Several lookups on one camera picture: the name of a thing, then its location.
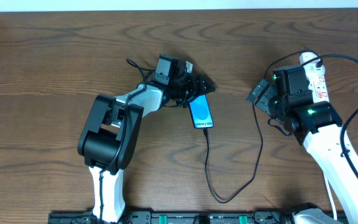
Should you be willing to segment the blue screen smartphone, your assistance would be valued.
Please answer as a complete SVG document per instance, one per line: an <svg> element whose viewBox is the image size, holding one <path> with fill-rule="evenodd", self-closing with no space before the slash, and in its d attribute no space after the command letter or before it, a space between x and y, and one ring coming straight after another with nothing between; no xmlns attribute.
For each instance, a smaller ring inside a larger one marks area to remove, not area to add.
<svg viewBox="0 0 358 224"><path fill-rule="evenodd" d="M189 108L195 129L208 129L214 127L206 95L201 95L190 102Z"/></svg>

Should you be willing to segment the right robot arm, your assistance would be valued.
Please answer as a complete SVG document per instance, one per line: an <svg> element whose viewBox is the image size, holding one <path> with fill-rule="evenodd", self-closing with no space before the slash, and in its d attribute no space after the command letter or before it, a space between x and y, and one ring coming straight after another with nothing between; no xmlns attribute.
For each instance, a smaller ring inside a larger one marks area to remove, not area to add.
<svg viewBox="0 0 358 224"><path fill-rule="evenodd" d="M358 223L358 155L345 125L329 101L325 67L320 62L275 69L247 101L293 135L320 166L338 197L347 221Z"/></svg>

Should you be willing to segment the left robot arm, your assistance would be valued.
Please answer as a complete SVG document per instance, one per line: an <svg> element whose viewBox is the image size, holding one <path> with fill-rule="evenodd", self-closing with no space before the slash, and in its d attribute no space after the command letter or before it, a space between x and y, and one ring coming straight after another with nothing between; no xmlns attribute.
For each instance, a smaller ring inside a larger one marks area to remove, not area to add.
<svg viewBox="0 0 358 224"><path fill-rule="evenodd" d="M124 214L124 169L134 154L142 118L169 101L187 108L216 89L212 79L197 72L191 62L176 57L161 54L155 69L131 59L126 62L139 70L141 82L125 95L98 95L78 141L78 153L94 182L92 223L118 223Z"/></svg>

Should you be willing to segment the white charger plug adapter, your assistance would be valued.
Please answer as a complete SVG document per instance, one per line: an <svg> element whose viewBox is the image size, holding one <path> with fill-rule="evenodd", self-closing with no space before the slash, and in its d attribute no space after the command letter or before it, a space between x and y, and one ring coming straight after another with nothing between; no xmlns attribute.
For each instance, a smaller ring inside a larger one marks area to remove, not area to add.
<svg viewBox="0 0 358 224"><path fill-rule="evenodd" d="M324 75L325 67L321 59L317 59L317 55L312 52L304 52L299 57L300 63L305 69L308 76Z"/></svg>

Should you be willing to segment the white power strip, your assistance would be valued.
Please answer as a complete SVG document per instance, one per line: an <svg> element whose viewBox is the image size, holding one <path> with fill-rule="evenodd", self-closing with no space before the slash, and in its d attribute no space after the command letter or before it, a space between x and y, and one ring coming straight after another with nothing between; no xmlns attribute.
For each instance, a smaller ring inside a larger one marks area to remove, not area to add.
<svg viewBox="0 0 358 224"><path fill-rule="evenodd" d="M306 77L310 84L308 88L312 91L313 102L318 103L321 101L329 102L328 89L325 80L325 67L324 65L317 67L314 63L309 63L304 66Z"/></svg>

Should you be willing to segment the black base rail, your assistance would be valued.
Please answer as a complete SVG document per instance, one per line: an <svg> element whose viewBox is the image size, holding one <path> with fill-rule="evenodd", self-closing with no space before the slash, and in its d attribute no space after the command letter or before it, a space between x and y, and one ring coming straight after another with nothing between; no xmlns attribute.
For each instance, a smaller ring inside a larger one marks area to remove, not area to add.
<svg viewBox="0 0 358 224"><path fill-rule="evenodd" d="M257 210L251 213L155 213L149 211L127 212L118 221L122 224L254 224L254 223L347 223L343 213L332 216L319 209L296 212L269 212Z"/></svg>

